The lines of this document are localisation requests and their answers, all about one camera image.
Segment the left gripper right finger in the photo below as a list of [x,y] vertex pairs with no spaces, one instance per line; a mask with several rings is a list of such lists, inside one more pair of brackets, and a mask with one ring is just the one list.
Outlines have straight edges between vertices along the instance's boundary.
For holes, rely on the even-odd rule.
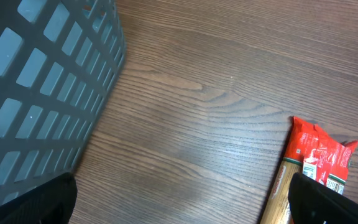
[[291,179],[288,201],[295,224],[358,223],[358,203],[300,173]]

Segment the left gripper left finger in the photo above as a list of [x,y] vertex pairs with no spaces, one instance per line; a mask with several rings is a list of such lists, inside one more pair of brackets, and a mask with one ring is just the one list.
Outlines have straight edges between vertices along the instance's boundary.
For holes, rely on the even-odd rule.
[[67,224],[78,189],[74,175],[66,172],[0,206],[0,224]]

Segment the orange pasta packet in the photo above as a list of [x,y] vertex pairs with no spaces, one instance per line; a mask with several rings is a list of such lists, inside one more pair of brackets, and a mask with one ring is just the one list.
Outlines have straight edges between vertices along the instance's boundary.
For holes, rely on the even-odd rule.
[[343,194],[358,141],[340,143],[317,124],[293,118],[290,139],[268,195],[261,223],[293,223],[288,191],[293,174],[304,174]]

